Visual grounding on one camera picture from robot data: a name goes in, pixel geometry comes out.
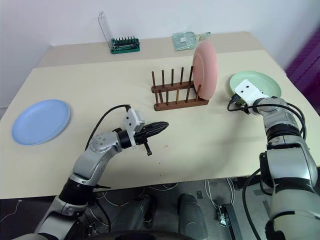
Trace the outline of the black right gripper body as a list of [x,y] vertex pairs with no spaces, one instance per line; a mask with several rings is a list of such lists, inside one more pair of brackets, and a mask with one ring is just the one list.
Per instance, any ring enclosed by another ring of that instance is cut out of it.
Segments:
[[244,100],[237,95],[236,93],[231,97],[230,106],[235,107],[236,109],[245,108],[248,105],[244,102]]

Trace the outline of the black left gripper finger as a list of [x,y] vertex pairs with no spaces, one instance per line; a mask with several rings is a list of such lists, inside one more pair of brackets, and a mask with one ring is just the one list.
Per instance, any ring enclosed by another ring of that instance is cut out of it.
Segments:
[[169,126],[166,121],[153,122],[145,126],[147,130],[164,130]]
[[158,127],[150,128],[150,129],[147,130],[147,136],[148,137],[155,136],[155,135],[161,133],[166,128],[167,128],[166,126],[158,126]]

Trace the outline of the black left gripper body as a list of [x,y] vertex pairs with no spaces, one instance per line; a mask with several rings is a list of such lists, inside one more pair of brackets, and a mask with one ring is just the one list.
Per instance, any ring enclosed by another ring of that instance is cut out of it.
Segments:
[[147,155],[152,155],[152,151],[148,145],[148,137],[150,135],[150,131],[152,130],[152,127],[150,124],[144,126],[142,130],[138,133],[135,133],[134,140],[137,146],[144,145]]

